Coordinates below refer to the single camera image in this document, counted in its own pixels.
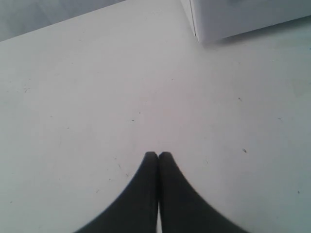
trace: gray surface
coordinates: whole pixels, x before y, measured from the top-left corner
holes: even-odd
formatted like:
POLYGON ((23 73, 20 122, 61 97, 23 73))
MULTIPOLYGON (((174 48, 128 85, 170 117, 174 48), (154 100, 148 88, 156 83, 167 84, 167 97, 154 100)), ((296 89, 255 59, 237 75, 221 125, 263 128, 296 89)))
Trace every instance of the gray surface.
POLYGON ((0 41, 123 0, 0 0, 0 41))

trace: white box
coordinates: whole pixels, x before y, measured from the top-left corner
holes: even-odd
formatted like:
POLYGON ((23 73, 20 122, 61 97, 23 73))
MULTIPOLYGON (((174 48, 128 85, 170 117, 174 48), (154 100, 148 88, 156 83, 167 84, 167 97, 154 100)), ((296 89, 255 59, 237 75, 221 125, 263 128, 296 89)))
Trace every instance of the white box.
POLYGON ((181 0, 199 42, 311 15, 311 0, 181 0))

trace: floor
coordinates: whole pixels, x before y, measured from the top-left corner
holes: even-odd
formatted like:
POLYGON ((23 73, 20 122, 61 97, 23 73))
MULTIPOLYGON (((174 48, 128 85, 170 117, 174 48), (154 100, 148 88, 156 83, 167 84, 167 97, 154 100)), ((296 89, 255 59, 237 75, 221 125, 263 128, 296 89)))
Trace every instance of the floor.
POLYGON ((124 0, 0 0, 0 41, 124 0))

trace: box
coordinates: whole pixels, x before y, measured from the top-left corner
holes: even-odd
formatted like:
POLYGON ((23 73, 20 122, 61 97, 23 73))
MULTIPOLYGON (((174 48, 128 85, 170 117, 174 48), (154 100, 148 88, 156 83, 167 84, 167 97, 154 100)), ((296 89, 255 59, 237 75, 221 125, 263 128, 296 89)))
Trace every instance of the box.
POLYGON ((311 15, 311 0, 181 0, 199 42, 311 15))

